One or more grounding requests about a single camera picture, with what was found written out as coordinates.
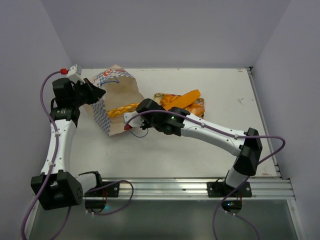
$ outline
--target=braided bread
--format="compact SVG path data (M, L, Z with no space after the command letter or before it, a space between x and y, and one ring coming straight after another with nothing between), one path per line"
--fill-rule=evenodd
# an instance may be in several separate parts
M110 118L114 118L114 117L120 116L122 114L131 113L131 112L135 111L136 108L138 107L138 105L139 105L139 103L131 103L127 106L120 106L120 107L114 108L110 111L106 111L106 113L108 114L108 116Z

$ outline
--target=gray floor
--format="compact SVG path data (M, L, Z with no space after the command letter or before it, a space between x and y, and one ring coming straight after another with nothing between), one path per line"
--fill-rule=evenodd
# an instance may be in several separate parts
M123 201L109 201L116 209ZM57 240L206 240L214 239L212 215L216 201L133 201L127 209L109 216L85 214L75 206ZM30 240L47 240L61 226L67 209L39 208ZM247 201L240 213L259 230L262 240L296 240L286 201ZM216 229L220 240L257 239L243 220L219 211Z

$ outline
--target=white table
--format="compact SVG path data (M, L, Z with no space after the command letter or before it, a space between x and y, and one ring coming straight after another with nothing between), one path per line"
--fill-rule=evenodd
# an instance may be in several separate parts
M83 69L92 78L105 69ZM145 98L154 93L185 94L199 89L205 100L204 119L236 130L255 128L264 135L263 122L246 69L126 69L136 78ZM144 134L138 129L137 135ZM261 157L270 153L262 140ZM154 129L144 138L129 132L107 136L84 108L75 133L70 172L76 176L99 171L103 178L225 177L235 161L228 152L197 139L164 135ZM257 177L276 177L274 161L261 164Z

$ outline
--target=purple cable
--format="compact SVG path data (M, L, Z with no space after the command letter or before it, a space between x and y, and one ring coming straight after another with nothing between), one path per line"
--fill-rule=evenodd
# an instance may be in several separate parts
M44 88L45 88L45 85L47 83L47 81L49 80L50 77L52 77L53 75L56 75L56 74L60 74L61 72L60 71L55 71L53 73L51 73L49 76L46 77L46 79L43 81L42 83L42 86L41 86L41 89L40 89L40 102L41 102L41 106L46 114L46 116L49 118L50 122L52 123L53 127L54 127L54 130L56 132L58 132L58 128L57 128L57 125L55 124L55 121L52 119L52 117L50 116L49 112L47 111L46 109L46 106L45 106L45 103L44 103L44 98L43 98L43 93L44 93ZM55 136L55 148L54 148L54 152L53 152L53 156L52 156L52 160L51 162L54 164L55 163L55 160L56 160L56 157L57 157L57 153L58 153L58 148L59 148L59 136L56 135ZM35 198L33 199L30 207L28 208L28 210L26 211L26 214L22 220L22 224L21 224L21 229L20 229L20 233L21 233L21 237L23 240L27 240L27 237L26 237L26 234L25 234L25 228L26 228L26 224L27 224L27 220L29 218L29 215L31 213L31 211L33 210L33 207L36 205L36 202L37 200L39 199L41 193L43 192L45 186L47 185L48 181L49 181L49 177L50 177L50 174L52 172L52 169L53 169L53 165L51 165L49 167L49 170L48 170L48 174L46 175L44 181L43 181L43 184L41 185L40 187L40 190L38 191L38 193L36 194ZM61 229L59 230L58 233L56 233L52 238L50 238L50 240L53 240L55 239L58 234L62 231L62 229L64 228L64 226L66 225L66 222L68 220L68 217L69 217L69 214L70 214L70 210L68 210L67 212L67 215L64 219L64 222L61 226Z
M129 184L129 185L131 186L131 188L132 188L131 196L130 196L129 200L126 202L126 204L123 205L122 207L118 208L117 210L110 211L110 212L105 212L105 213L99 213L99 212L97 212L97 213L95 213L94 215L106 216L106 215L110 215L110 214L115 214L115 213L121 211L122 209L126 208L126 207L131 203L131 199L132 199L132 197L134 196L134 186L132 185L131 182L129 182L129 181L127 181L127 180L119 180L119 181L115 181L115 182L110 183L110 184L105 185L105 186L101 186L101 187L97 187L97 188L94 188L94 189L90 189L90 190L88 191L88 193L92 193L92 192L95 192L95 191L99 191L99 190L108 188L108 187L110 187L110 186L112 186L112 185L119 184L119 183L127 183L127 184Z
M148 111L144 111L144 112L140 112L138 113L137 115L134 115L133 117L131 117L125 124L125 127L129 125L129 123L137 118L138 116L141 116L141 115L144 115L144 114L151 114L151 113L166 113L166 114L170 114L170 115L175 115L175 116L178 116L178 117L181 117L183 119L186 119L192 123L195 123L197 125L200 125L201 126L201 122L197 121L197 120L194 120L194 119L191 119L187 116L183 116L179 113L176 113L176 112L171 112L171 111L166 111L166 110L148 110ZM232 137L234 138L235 135L233 134L230 134L228 132L224 132L224 131L221 131L215 127L212 127L212 126L208 126L208 125L204 125L205 128L209 129L209 130L212 130L214 132L217 132L219 134L222 134L222 135L225 135L225 136L228 136L228 137ZM261 161L259 161L258 165L263 163L264 161L266 161L268 158L272 157L273 155L277 154L278 152L280 152L286 145L286 141L283 137L281 136L275 136L275 135L261 135L261 136L246 136L246 135L241 135L241 136L238 136L239 139L279 139L282 141L282 145L277 149L275 150L274 152L270 153L268 156L266 156L265 158L263 158ZM220 207L220 205L227 199L229 198L234 192L236 192L238 189L240 189L249 179L250 177L247 176L244 181L242 183L239 184L239 186L237 186L234 190L232 190L227 196L225 196L219 203L218 205L215 207L214 209L214 212L213 212L213 216L212 216L212 231L213 231L213 235L215 237L216 240L219 240L218 239L218 235L217 235L217 232L216 232L216 227L215 227L215 220L216 220L216 216L217 216L217 212L218 212L218 209ZM251 223L249 222L247 219L245 219L243 216L239 216L237 215L238 218L246 221L249 225L252 226L252 228L254 229L254 231L256 232L256 235L258 237L258 240L261 239L260 237L260 234L257 230L257 228Z

